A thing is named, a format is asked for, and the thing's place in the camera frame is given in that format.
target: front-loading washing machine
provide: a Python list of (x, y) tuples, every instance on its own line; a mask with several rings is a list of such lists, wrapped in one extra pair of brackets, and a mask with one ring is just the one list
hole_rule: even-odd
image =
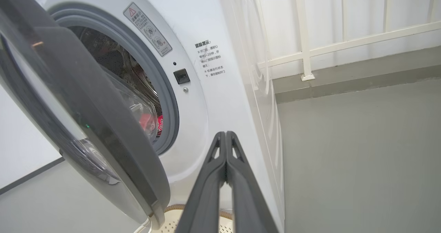
[[(160, 227), (167, 205), (186, 203), (213, 136), (234, 131), (283, 232), (281, 131), (270, 69), (258, 68), (266, 45), (255, 0), (9, 1), (19, 11), (2, 5), (3, 17), (22, 19), (3, 23), (16, 72), (3, 71), (3, 82), (107, 199)], [(27, 20), (36, 32), (17, 29), (31, 49), (4, 32)], [(145, 102), (144, 120), (116, 84)], [(222, 188), (221, 208), (232, 208), (230, 194)]]

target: white railing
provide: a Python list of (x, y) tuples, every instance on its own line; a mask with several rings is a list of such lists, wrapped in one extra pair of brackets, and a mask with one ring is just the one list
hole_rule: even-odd
[[(305, 9), (305, 0), (296, 0), (296, 10), (297, 15), (299, 16), (299, 32), (300, 32), (300, 43), (301, 50), (298, 53), (279, 57), (277, 59), (272, 59), (267, 62), (268, 67), (280, 65), (288, 62), (293, 62), (296, 60), (303, 61), (304, 74), (302, 75), (302, 81), (315, 79), (314, 75), (311, 72), (311, 57), (334, 52), (345, 50), (348, 48), (353, 48), (357, 46), (368, 45), (376, 42), (381, 42), (385, 40), (392, 40), (396, 38), (401, 38), (413, 34), (419, 34), (423, 32), (430, 32), (434, 30), (441, 29), (441, 21), (434, 22), (434, 8), (436, 8), (439, 2), (435, 0), (430, 0), (429, 2), (429, 11), (427, 14), (427, 23), (411, 26), (404, 29), (390, 31), (389, 23), (390, 23), (390, 0), (384, 0), (384, 18), (383, 18), (383, 33), (369, 35), (366, 37), (362, 37), (359, 39), (348, 40), (347, 27), (348, 27), (348, 17), (347, 17), (347, 4), (346, 0), (341, 0), (342, 4), (342, 20), (343, 20), (343, 42), (334, 43), (329, 46), (323, 46), (320, 48), (310, 49), (309, 48), (309, 40), (308, 40), (308, 28), (307, 28), (307, 15)], [(259, 64), (260, 68), (266, 68), (265, 63)]]

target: warning triangle symbol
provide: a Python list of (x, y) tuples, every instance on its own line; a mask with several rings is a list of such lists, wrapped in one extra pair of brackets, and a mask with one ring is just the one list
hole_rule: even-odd
[(130, 17), (134, 16), (136, 14), (136, 11), (134, 11), (133, 9), (129, 8), (130, 11)]

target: washing machine door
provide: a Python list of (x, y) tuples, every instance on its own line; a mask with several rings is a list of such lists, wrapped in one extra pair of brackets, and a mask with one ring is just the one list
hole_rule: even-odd
[(159, 228), (170, 187), (120, 84), (34, 0), (0, 0), (0, 37), (5, 89), (101, 194)]

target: railing post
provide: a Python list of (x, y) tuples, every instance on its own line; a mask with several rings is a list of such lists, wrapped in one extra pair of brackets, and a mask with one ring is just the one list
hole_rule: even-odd
[(348, 10), (346, 9), (346, 0), (341, 0), (343, 42), (348, 40)]
[(309, 48), (308, 25), (306, 21), (305, 0), (296, 0), (297, 15), (299, 16), (300, 45), (303, 53), (304, 74), (302, 81), (315, 79), (311, 72), (311, 56)]
[(427, 23), (433, 22), (435, 19), (435, 10), (436, 8), (436, 0), (430, 0), (429, 1), (429, 13), (427, 14)]
[(389, 11), (390, 0), (384, 0), (384, 13), (383, 13), (383, 32), (389, 32)]

